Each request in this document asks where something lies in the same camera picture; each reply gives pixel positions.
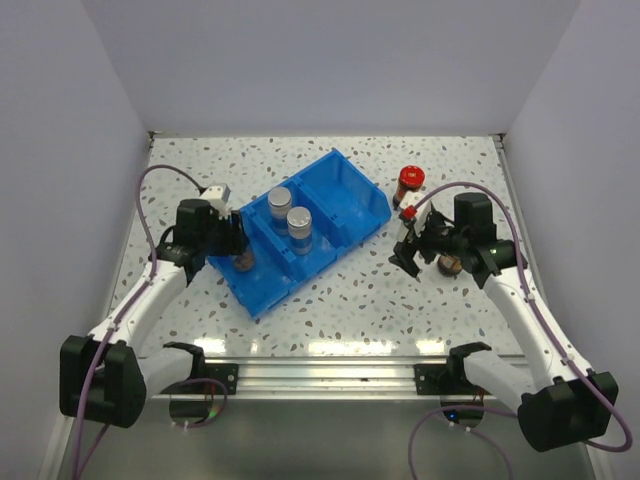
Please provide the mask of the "silver-lid shaker jar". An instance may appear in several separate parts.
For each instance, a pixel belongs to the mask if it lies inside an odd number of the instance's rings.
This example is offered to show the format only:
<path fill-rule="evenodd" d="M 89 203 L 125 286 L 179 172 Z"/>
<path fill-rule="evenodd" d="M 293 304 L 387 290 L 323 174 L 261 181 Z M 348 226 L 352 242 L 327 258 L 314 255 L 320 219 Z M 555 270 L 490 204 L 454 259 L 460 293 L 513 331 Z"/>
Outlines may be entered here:
<path fill-rule="evenodd" d="M 297 255 L 306 255 L 312 249 L 312 216 L 302 206 L 293 207 L 287 215 L 288 234 L 292 250 Z"/>

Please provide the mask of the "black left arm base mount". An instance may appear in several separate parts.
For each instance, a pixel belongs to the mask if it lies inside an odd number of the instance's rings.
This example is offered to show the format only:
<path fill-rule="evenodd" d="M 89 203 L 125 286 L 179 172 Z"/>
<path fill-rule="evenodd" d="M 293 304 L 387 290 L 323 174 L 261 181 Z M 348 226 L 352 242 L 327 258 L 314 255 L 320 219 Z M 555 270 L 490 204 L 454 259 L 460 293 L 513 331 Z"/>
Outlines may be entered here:
<path fill-rule="evenodd" d="M 202 378 L 215 380 L 209 389 L 213 395 L 235 395 L 239 379 L 239 365 L 237 363 L 207 363 L 201 375 Z"/>

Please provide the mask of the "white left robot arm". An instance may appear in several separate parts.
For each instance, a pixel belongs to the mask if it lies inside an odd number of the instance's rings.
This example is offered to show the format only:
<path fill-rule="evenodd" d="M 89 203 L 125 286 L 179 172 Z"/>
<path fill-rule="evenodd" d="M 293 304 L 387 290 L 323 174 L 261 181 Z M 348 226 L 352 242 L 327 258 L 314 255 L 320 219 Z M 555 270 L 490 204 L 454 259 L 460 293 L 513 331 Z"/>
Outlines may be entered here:
<path fill-rule="evenodd" d="M 208 379 L 202 348 L 169 342 L 149 357 L 141 346 L 167 307 L 211 257 L 235 257 L 249 245 L 242 216 L 221 213 L 203 198 L 180 202 L 175 223 L 155 243 L 141 277 L 122 302 L 86 336 L 60 348 L 59 408 L 63 415 L 131 427 L 147 400 L 178 385 L 201 390 Z"/>

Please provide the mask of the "red-cap dark sauce jar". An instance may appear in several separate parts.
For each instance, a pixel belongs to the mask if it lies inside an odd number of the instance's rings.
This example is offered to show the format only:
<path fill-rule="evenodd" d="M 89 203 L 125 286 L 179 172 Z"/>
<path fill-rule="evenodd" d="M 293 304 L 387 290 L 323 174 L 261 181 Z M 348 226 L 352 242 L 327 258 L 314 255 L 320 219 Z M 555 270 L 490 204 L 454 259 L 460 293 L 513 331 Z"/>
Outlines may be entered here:
<path fill-rule="evenodd" d="M 420 190 L 425 181 L 424 171 L 416 165 L 406 165 L 400 172 L 397 179 L 396 191 L 392 197 L 392 205 L 397 209 L 408 192 Z"/>

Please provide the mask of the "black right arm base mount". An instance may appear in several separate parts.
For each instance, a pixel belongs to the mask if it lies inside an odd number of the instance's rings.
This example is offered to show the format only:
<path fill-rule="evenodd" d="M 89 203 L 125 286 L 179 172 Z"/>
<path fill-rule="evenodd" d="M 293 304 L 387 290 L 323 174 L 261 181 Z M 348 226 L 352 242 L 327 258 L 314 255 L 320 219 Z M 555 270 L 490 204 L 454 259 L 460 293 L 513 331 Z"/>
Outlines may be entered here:
<path fill-rule="evenodd" d="M 415 364 L 414 383 L 419 396 L 443 396 L 455 391 L 452 380 L 444 364 Z"/>

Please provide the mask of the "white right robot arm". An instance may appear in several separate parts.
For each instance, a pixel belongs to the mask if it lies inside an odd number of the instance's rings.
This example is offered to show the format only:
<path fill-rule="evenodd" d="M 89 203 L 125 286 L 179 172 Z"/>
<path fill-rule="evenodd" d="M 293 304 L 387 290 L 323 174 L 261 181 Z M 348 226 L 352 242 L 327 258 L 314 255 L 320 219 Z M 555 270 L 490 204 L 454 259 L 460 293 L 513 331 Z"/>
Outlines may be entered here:
<path fill-rule="evenodd" d="M 457 258 L 506 320 L 529 366 L 522 372 L 489 345 L 469 343 L 450 349 L 442 382 L 461 393 L 473 387 L 491 393 L 515 414 L 538 452 L 603 436 L 617 382 L 609 372 L 596 372 L 571 345 L 540 298 L 517 243 L 499 238 L 490 198 L 458 194 L 454 217 L 447 219 L 425 195 L 408 193 L 399 218 L 391 263 L 415 277 L 417 255 L 426 262 Z"/>

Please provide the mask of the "silver-lid blue-label spice jar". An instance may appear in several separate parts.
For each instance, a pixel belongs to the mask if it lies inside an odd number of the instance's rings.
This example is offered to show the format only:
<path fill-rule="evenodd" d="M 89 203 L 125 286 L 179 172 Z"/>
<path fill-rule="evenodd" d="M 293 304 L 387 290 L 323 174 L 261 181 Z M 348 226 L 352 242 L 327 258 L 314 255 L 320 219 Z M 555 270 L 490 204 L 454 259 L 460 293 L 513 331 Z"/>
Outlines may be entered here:
<path fill-rule="evenodd" d="M 278 235 L 287 235 L 287 215 L 292 208 L 292 195 L 290 191 L 285 187 L 275 187 L 268 192 L 267 201 L 274 231 Z"/>

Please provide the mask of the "black-cap brown spice bottle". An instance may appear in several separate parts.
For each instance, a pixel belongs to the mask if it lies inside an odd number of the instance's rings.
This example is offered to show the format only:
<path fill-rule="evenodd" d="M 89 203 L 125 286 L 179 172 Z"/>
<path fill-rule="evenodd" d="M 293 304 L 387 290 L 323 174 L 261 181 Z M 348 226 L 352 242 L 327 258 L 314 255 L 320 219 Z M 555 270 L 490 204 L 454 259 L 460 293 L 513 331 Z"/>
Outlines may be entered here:
<path fill-rule="evenodd" d="M 246 250 L 233 260 L 233 267 L 236 271 L 244 273 L 250 271 L 255 266 L 255 255 L 251 250 Z"/>

